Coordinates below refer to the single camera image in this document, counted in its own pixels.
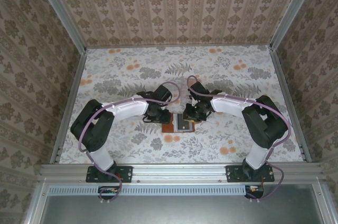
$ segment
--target table surface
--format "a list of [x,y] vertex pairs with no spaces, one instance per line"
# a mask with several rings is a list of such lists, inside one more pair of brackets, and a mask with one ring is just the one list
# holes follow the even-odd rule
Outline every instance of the table surface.
[[[182,113],[189,101],[186,79],[193,74],[210,91],[258,98],[269,96],[289,120],[283,94],[268,46],[190,46],[87,50],[86,66],[76,97],[70,125],[91,99],[114,102],[140,90],[154,91],[164,81],[182,88],[182,97],[169,105]],[[166,85],[175,96],[175,87]],[[75,137],[68,133],[60,163],[89,163],[78,151]],[[242,162],[253,143],[245,121],[214,113],[195,125],[194,133],[163,134],[161,125],[145,124],[132,117],[114,124],[106,147],[117,163],[225,163]],[[302,161],[294,132],[277,147],[271,161]]]

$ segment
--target small object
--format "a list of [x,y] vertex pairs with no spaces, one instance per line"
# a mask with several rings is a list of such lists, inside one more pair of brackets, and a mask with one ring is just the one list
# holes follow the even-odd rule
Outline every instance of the small object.
[[[79,116],[70,127],[70,132],[77,140],[79,140],[89,118],[100,108],[102,108],[102,104],[94,99],[85,105]],[[114,115],[112,112],[104,110],[95,117],[95,120],[96,123],[92,122],[90,124],[82,139],[82,144],[89,152],[95,152],[105,144],[111,125],[114,121]]]
[[119,186],[100,186],[97,190],[98,198],[102,201],[109,201],[116,195]]
[[259,185],[259,186],[246,185],[245,191],[246,191],[247,194],[244,197],[246,197],[247,199],[257,199],[258,200],[263,196],[264,188],[261,185]]
[[183,114],[171,114],[169,124],[162,124],[162,133],[193,133],[195,124],[183,119]]
[[[138,92],[137,95],[142,96],[145,99],[152,99],[158,101],[171,101],[172,94],[171,92],[160,85],[154,92]],[[143,117],[143,122],[145,123],[160,123],[160,124],[168,124],[170,123],[171,113],[167,109],[162,109],[161,107],[166,105],[161,105],[152,101],[148,102],[148,109]]]

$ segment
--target aluminum frame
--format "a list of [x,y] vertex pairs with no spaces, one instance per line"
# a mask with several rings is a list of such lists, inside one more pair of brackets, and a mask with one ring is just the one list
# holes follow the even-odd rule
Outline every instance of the aluminum frame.
[[276,71],[277,79],[278,79],[278,82],[281,88],[281,92],[285,100],[286,108],[289,112],[291,124],[293,126],[296,138],[299,140],[301,144],[300,147],[301,147],[302,154],[304,155],[306,161],[311,162],[312,159],[310,156],[310,152],[306,145],[305,137],[301,129],[301,124],[299,123],[296,109],[292,102],[291,94],[287,86],[286,79],[285,79],[283,70],[281,68],[281,64],[279,62],[277,51],[272,50],[272,48],[270,47],[269,47],[269,51],[270,51],[270,56],[273,61],[274,67],[275,67],[275,71]]
[[70,118],[71,118],[75,100],[76,100],[76,95],[78,93],[82,73],[86,65],[86,59],[87,59],[86,54],[80,57],[79,64],[76,69],[73,84],[70,89],[69,97],[68,97],[67,104],[64,109],[64,114],[62,116],[59,132],[58,132],[55,144],[54,144],[53,152],[52,152],[49,163],[55,163],[57,161],[57,158],[60,154],[59,151],[61,150],[61,145],[63,145],[65,137],[67,135]]
[[53,6],[56,14],[58,15],[62,25],[67,30],[69,37],[73,41],[74,45],[78,49],[81,55],[84,55],[86,52],[86,45],[85,42],[80,35],[74,21],[72,20],[71,16],[67,12],[67,7],[61,2],[61,0],[48,0],[49,3]]
[[270,45],[273,50],[276,50],[283,40],[286,32],[290,28],[292,21],[296,17],[299,9],[301,8],[304,0],[291,0],[288,9],[286,10],[283,19],[280,21],[277,30],[271,39]]
[[[134,167],[131,185],[189,185],[189,186],[227,186],[234,184],[254,185],[259,183],[229,183],[225,166],[240,163],[219,164],[128,164]],[[87,168],[91,164],[48,164],[41,168],[33,199],[25,224],[41,222],[49,187],[53,185],[118,185],[117,183],[86,183]],[[319,163],[278,162],[274,163],[285,173],[283,184],[312,184],[320,212],[325,224],[337,223],[337,215],[324,184],[324,175]],[[277,184],[281,173],[274,169]]]

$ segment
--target damask wallpaper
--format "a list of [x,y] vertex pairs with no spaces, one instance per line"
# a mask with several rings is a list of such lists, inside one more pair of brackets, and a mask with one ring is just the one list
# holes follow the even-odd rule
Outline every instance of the damask wallpaper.
[[291,0],[63,0],[90,48],[269,43]]
[[305,0],[277,49],[312,158],[338,200],[338,0]]
[[0,0],[0,223],[24,217],[78,60],[48,0]]

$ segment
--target black bracket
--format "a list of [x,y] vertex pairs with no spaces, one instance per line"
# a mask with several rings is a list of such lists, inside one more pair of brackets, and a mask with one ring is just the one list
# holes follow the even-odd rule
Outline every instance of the black bracket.
[[[131,183],[133,178],[133,167],[132,166],[117,166],[114,172],[122,183]],[[98,171],[94,166],[90,166],[87,169],[86,176],[87,183],[118,183],[117,179],[103,174]]]
[[229,165],[226,166],[227,181],[229,183],[239,183],[239,182],[274,182],[275,177],[273,173],[273,168],[269,165],[263,165],[259,168],[259,172],[249,179],[246,174],[243,172],[242,165]]

